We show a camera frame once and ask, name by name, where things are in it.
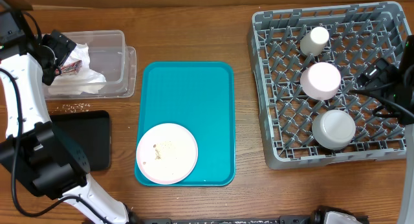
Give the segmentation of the red snack wrapper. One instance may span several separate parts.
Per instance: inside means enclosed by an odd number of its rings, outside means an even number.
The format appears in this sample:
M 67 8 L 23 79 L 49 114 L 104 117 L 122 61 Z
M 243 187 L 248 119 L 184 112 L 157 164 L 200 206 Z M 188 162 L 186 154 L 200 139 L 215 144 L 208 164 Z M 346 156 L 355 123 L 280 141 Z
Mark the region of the red snack wrapper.
M 78 60 L 68 65 L 64 65 L 63 67 L 58 67 L 55 70 L 55 75 L 56 76 L 74 75 L 74 74 L 79 73 L 81 67 L 82 67 L 82 61 Z

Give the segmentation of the white napkin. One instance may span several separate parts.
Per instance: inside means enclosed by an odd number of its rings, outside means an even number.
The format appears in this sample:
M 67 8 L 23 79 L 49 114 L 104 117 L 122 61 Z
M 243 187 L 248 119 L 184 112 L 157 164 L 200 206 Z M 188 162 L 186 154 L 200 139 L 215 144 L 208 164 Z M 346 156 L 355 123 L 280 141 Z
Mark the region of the white napkin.
M 74 75 L 57 76 L 47 87 L 50 95 L 80 95 L 82 93 L 97 94 L 106 82 L 105 76 L 90 68 L 89 47 L 87 44 L 77 44 L 64 65 L 82 61 L 79 73 Z

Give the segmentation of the grey bowl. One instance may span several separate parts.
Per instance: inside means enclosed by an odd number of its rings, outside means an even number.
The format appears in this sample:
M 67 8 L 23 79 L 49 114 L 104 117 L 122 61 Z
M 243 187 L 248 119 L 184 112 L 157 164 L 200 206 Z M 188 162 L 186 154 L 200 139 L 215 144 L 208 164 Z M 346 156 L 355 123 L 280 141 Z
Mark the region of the grey bowl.
M 350 144 L 356 124 L 345 111 L 333 109 L 319 114 L 312 122 L 314 139 L 324 148 L 340 150 Z

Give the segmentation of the white cup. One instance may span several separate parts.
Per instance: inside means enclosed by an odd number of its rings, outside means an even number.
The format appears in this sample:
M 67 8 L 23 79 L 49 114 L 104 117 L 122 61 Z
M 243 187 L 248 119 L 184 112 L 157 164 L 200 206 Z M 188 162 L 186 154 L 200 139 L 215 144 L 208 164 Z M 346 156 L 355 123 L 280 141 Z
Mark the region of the white cup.
M 318 56 L 329 41 L 329 32 L 324 27 L 313 28 L 300 41 L 300 50 L 306 56 Z

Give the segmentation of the pink plate with rice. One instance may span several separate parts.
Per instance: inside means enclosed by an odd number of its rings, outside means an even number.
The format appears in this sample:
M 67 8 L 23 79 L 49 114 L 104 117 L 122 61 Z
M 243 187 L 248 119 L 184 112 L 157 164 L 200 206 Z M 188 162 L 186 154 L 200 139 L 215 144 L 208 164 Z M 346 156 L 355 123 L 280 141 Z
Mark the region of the pink plate with rice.
M 172 185 L 184 180 L 198 160 L 195 137 L 185 127 L 159 124 L 144 133 L 136 149 L 136 164 L 151 182 Z

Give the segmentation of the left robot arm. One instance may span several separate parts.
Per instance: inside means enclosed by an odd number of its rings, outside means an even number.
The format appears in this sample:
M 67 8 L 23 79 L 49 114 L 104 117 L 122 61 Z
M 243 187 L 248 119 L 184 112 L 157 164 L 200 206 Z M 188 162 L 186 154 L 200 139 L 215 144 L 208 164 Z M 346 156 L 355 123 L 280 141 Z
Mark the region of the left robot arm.
M 68 203 L 95 223 L 136 223 L 128 207 L 92 177 L 86 150 L 109 153 L 106 111 L 50 116 L 42 84 L 51 81 L 74 43 L 58 32 L 35 37 L 28 28 L 1 31 L 1 80 L 8 126 L 1 164 L 13 185 L 54 205 Z

